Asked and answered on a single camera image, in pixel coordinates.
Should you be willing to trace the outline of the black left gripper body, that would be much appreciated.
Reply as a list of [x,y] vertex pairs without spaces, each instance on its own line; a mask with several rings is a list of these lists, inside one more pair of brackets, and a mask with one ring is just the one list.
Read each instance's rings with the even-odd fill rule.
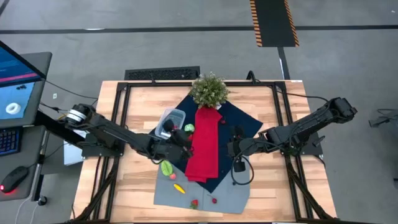
[[188,156],[185,150],[185,142],[188,140],[177,140],[175,138],[175,130],[171,132],[171,137],[161,140],[152,147],[154,155],[152,159],[180,161],[187,160],[192,156]]

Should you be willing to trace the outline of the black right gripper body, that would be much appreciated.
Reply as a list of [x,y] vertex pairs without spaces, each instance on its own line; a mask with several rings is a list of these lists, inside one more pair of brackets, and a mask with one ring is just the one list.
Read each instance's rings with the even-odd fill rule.
[[246,164],[250,166],[251,170],[254,170],[248,156],[257,151],[256,143],[259,142],[259,138],[246,137],[243,128],[239,126],[230,127],[230,133],[227,149],[229,157],[232,159],[231,172],[244,172]]

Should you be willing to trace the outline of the clear plastic tupperware container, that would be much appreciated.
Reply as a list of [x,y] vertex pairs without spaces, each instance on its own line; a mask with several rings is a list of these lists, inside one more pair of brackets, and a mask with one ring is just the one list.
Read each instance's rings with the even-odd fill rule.
[[155,128],[155,135],[162,139],[171,137],[171,132],[176,130],[174,126],[180,129],[185,121],[186,114],[178,109],[166,109],[160,117],[159,123]]

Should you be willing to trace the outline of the green toy vegetable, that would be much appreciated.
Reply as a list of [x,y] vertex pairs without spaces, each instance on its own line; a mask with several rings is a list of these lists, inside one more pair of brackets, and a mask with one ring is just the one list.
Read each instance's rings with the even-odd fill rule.
[[176,174],[173,170],[173,166],[169,161],[162,161],[160,163],[160,168],[164,176],[169,177],[170,179],[176,179]]

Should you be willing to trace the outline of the green potted plant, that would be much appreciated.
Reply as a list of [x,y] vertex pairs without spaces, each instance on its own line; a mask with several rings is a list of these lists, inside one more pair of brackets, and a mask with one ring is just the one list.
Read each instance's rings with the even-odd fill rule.
[[189,95],[199,108],[216,108],[228,99],[230,91],[221,77],[213,72],[201,74],[193,83]]

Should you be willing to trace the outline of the grey cloth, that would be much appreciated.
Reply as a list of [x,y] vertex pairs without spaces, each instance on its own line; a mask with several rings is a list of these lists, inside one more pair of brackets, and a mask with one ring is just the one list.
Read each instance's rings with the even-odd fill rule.
[[[221,213],[242,213],[250,196],[249,185],[234,185],[229,172],[217,188],[210,193],[196,182],[190,182],[185,174],[173,166],[176,179],[164,176],[158,168],[155,183],[154,204],[176,208],[190,208],[192,200],[198,200],[198,210]],[[180,185],[185,194],[174,188]],[[208,194],[214,196],[218,203],[213,204]]]

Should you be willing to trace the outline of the black keyboard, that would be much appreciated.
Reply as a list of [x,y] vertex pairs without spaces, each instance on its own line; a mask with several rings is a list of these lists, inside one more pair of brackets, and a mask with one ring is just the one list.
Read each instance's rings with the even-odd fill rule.
[[195,80],[200,67],[166,67],[126,70],[124,80]]
[[22,127],[0,129],[0,157],[20,151],[22,132]]

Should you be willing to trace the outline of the white paper sheet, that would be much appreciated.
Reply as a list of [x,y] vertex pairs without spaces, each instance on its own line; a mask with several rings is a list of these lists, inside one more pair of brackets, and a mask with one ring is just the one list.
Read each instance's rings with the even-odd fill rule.
[[66,141],[63,142],[63,163],[65,166],[71,166],[83,161],[82,150]]

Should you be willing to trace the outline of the black floor mat orange stripes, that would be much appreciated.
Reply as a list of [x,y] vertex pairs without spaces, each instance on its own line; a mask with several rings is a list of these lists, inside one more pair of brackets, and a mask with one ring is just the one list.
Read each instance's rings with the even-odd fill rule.
[[258,47],[298,47],[288,0],[249,0]]

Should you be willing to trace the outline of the grey desk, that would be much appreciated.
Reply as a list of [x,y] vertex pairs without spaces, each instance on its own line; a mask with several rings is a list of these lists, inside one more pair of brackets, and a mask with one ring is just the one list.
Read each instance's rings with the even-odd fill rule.
[[18,166],[29,168],[27,177],[16,189],[6,194],[0,191],[0,202],[25,198],[39,200],[44,176],[41,174],[42,166],[38,162],[44,157],[49,138],[45,123],[40,121],[40,118],[45,118],[46,115],[39,111],[44,85],[44,81],[34,84],[23,118],[0,119],[0,130],[21,128],[22,131],[20,152],[0,156],[0,182]]

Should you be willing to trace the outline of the black floor stand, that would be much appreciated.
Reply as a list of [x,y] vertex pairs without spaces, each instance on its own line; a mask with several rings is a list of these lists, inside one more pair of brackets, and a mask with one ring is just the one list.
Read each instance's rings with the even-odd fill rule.
[[398,109],[380,108],[376,111],[379,116],[368,121],[371,128],[378,128],[381,124],[398,121]]

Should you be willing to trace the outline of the black computer mouse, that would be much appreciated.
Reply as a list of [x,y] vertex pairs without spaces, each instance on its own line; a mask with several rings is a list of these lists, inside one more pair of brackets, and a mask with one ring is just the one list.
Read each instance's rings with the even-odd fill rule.
[[4,194],[12,192],[28,176],[28,174],[28,167],[16,167],[2,180],[2,182],[0,183],[0,191]]

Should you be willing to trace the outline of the computer monitor with blue screen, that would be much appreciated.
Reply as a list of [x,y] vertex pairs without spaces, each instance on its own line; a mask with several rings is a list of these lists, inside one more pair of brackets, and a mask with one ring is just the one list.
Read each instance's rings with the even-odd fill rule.
[[19,55],[0,41],[0,129],[33,125],[51,52]]

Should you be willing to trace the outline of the black metal table frame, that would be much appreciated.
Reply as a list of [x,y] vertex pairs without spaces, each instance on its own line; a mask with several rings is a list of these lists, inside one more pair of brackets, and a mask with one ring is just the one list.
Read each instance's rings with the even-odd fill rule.
[[[111,136],[115,140],[116,149],[124,149],[125,144],[129,142],[128,139],[133,134],[125,128],[125,124],[130,92],[134,86],[135,83],[118,83],[111,120],[107,120],[96,110],[93,110],[86,121],[79,126],[80,129],[90,132],[95,131],[96,128],[110,129],[112,130]],[[331,216],[322,209],[307,189],[300,153],[312,134],[324,128],[336,118],[331,107],[334,101],[326,100],[325,104],[316,112],[300,120],[293,121],[288,99],[290,93],[287,91],[286,86],[279,81],[262,82],[257,80],[253,72],[248,73],[245,82],[224,81],[213,73],[202,75],[191,82],[189,95],[199,110],[203,108],[217,110],[219,105],[227,103],[228,94],[230,93],[228,88],[230,86],[250,86],[251,88],[266,86],[272,90],[279,126],[261,131],[259,137],[253,139],[252,142],[254,144],[259,142],[262,145],[256,151],[263,153],[280,151],[284,155],[290,194],[297,221],[303,219],[299,210],[297,189],[301,190],[304,197],[307,213],[306,220],[308,222],[315,221],[314,215],[318,216],[318,222],[331,219]],[[68,224],[110,224],[109,219],[111,218],[111,209],[113,207],[119,161],[120,157],[115,156],[113,166],[109,168],[109,156],[104,157],[101,174],[95,176],[94,194],[90,203],[82,211],[81,215],[69,220]]]

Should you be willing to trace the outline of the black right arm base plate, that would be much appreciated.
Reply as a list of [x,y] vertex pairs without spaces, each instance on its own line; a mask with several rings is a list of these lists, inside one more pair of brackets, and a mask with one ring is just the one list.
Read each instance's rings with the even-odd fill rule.
[[312,155],[320,156],[323,154],[321,142],[325,139],[325,136],[319,136],[318,133],[314,133],[309,136],[309,138],[298,146],[292,146],[290,149],[282,151],[282,154],[286,152],[291,156],[297,155]]

